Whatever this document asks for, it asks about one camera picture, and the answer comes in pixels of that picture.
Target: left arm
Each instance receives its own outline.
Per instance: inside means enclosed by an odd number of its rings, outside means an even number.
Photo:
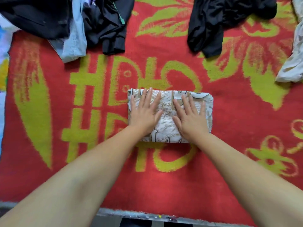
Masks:
[[[86,227],[115,183],[134,145],[157,124],[161,94],[150,104],[143,91],[138,108],[131,98],[130,125],[84,153],[0,218],[1,227]]]

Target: hand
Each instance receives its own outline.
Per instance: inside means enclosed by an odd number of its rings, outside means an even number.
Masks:
[[[142,134],[146,136],[151,133],[158,123],[163,111],[159,110],[156,113],[156,109],[160,103],[161,92],[158,93],[154,102],[151,104],[152,98],[152,88],[149,89],[148,94],[147,90],[144,89],[142,96],[139,102],[138,108],[134,102],[134,95],[131,95],[131,118],[129,121],[129,126],[136,127],[142,131]]]
[[[195,143],[200,136],[208,134],[205,117],[205,101],[202,102],[200,114],[198,114],[192,96],[189,96],[188,101],[185,95],[182,95],[182,100],[185,110],[180,106],[178,101],[174,99],[174,105],[179,117],[173,116],[172,119],[179,129],[180,134],[191,143]]]

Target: pile of clothes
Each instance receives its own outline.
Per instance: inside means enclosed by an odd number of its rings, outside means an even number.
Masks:
[[[133,7],[134,0],[0,0],[2,21],[48,39],[64,63],[85,56],[86,48],[98,43],[106,55],[124,52]],[[205,57],[219,55],[224,29],[250,14],[271,19],[276,13],[276,0],[195,0],[188,46]]]
[[[285,61],[276,81],[298,82],[303,80],[303,0],[292,0],[298,25],[294,31],[292,55]]]

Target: finger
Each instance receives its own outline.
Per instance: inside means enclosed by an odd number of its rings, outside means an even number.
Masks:
[[[146,108],[150,107],[151,99],[152,99],[152,88],[150,87],[149,91],[146,95],[146,98],[145,98],[144,107],[146,107]]]
[[[178,117],[178,116],[173,116],[173,117],[172,117],[172,120],[174,121],[174,123],[176,124],[176,127],[177,127],[178,130],[180,131],[180,130],[181,130],[182,123],[181,123],[181,120],[179,119],[179,117]]]
[[[142,91],[142,95],[141,95],[141,99],[140,99],[140,101],[139,101],[138,108],[143,107],[144,101],[145,101],[145,97],[146,97],[146,92],[147,92],[147,90],[146,90],[146,88],[145,88],[145,89]]]
[[[134,95],[131,95],[131,111],[136,110],[136,103],[134,102]]]
[[[162,113],[163,113],[162,110],[159,110],[159,111],[156,113],[156,115],[155,115],[155,122],[156,122],[156,124],[159,122]]]
[[[195,102],[194,102],[194,98],[192,97],[192,95],[189,96],[189,105],[191,107],[192,112],[197,115],[198,114],[198,110],[195,106]]]
[[[205,110],[206,110],[206,102],[203,101],[201,103],[201,109],[200,109],[200,113],[199,114],[205,117]]]
[[[177,113],[178,113],[178,116],[180,117],[180,119],[184,119],[186,116],[186,113],[176,99],[174,99],[174,106],[177,110]]]
[[[187,98],[185,97],[185,95],[182,95],[182,100],[183,100],[183,105],[184,105],[184,109],[187,115],[192,113],[192,110],[190,108],[189,102],[187,100]]]
[[[160,103],[161,100],[161,92],[159,92],[156,96],[156,98],[154,99],[153,103],[151,104],[151,109],[153,111],[155,111]]]

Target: person's leg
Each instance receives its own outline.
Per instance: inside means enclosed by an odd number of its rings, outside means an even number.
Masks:
[[[164,227],[193,227],[193,225],[176,222],[164,222]]]
[[[151,227],[152,221],[131,218],[122,218],[120,227]]]

